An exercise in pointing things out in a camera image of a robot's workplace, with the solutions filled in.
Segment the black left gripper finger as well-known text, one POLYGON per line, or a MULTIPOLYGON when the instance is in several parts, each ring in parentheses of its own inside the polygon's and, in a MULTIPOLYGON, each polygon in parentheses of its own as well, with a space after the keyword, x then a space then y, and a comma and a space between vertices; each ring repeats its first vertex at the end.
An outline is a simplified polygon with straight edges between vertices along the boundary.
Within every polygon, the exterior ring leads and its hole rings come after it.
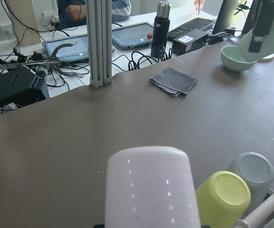
POLYGON ((259 53, 274 21, 274 0, 254 0, 251 9, 252 36, 248 51, 259 53))

